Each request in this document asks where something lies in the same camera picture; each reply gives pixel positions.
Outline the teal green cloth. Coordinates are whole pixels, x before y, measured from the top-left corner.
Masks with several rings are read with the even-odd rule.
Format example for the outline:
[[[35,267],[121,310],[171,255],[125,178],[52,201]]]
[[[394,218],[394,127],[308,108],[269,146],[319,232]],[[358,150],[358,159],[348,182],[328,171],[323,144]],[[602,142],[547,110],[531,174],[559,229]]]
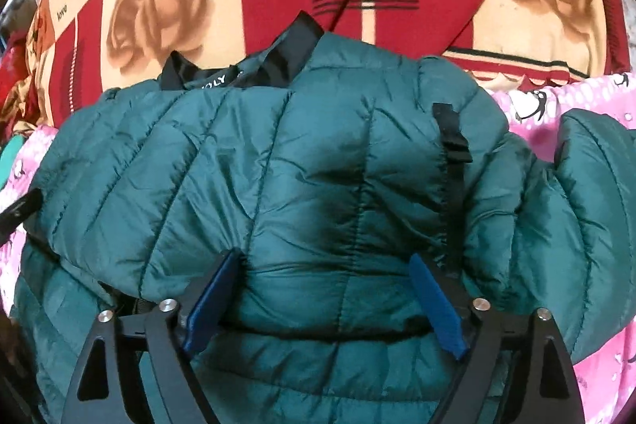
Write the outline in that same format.
[[[20,134],[13,136],[9,142],[2,147],[0,155],[0,188],[8,182],[17,153],[25,143],[25,138]]]

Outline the red clothes pile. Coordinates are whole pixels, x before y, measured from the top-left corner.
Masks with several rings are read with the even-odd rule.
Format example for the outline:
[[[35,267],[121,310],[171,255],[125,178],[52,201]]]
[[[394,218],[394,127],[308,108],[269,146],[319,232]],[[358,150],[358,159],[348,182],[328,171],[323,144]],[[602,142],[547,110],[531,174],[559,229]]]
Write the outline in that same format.
[[[27,35],[10,36],[1,57],[1,145],[5,146],[18,123],[35,124],[40,118],[38,92],[27,67]]]

